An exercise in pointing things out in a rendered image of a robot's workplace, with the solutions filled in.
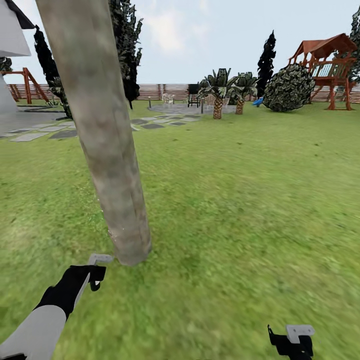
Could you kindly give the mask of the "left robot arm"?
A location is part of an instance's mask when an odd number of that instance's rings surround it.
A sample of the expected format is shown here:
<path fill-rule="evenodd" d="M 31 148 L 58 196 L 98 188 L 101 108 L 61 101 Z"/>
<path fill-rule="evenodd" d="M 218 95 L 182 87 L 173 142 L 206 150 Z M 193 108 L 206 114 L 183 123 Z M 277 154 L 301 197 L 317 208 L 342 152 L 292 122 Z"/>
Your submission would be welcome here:
<path fill-rule="evenodd" d="M 113 256 L 92 253 L 88 265 L 72 264 L 55 286 L 49 286 L 39 304 L 0 345 L 0 360 L 51 360 L 70 313 L 87 284 L 103 281 Z"/>

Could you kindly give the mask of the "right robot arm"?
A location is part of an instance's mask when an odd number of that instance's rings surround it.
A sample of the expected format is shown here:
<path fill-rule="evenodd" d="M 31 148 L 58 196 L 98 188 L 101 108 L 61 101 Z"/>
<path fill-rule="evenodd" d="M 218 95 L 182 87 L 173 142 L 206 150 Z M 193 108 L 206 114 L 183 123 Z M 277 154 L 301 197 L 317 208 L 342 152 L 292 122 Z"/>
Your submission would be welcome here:
<path fill-rule="evenodd" d="M 312 342 L 309 338 L 315 334 L 310 324 L 287 324 L 286 335 L 273 334 L 269 328 L 269 338 L 272 345 L 276 345 L 280 355 L 287 355 L 290 360 L 312 360 Z"/>

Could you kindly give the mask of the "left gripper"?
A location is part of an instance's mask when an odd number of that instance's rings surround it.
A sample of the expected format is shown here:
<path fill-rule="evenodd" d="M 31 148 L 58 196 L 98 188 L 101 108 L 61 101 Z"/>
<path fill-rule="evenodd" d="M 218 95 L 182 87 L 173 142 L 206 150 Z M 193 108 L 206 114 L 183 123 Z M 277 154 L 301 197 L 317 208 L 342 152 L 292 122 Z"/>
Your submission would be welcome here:
<path fill-rule="evenodd" d="M 105 273 L 106 273 L 105 266 L 89 265 L 88 267 L 92 269 L 91 278 L 90 278 L 89 282 L 104 280 Z"/>

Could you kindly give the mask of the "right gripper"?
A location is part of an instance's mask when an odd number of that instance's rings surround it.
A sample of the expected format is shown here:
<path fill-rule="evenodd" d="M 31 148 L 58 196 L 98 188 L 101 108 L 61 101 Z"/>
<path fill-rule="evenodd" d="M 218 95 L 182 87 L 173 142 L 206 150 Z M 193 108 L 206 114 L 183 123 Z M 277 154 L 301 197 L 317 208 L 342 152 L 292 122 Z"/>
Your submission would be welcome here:
<path fill-rule="evenodd" d="M 269 338 L 272 345 L 276 345 L 280 355 L 287 355 L 290 360 L 295 360 L 298 355 L 313 356 L 311 339 L 306 335 L 300 335 L 300 343 L 291 343 L 286 335 L 273 334 L 269 328 Z"/>

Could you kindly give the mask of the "pesticide atomizer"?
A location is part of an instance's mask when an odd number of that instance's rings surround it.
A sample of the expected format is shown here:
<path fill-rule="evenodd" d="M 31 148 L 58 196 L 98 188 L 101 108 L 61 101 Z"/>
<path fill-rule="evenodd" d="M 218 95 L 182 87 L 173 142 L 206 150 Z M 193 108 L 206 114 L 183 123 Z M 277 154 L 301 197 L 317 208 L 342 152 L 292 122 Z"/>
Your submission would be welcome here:
<path fill-rule="evenodd" d="M 90 281 L 90 288 L 93 292 L 97 291 L 101 286 L 101 283 L 99 280 L 93 280 Z"/>

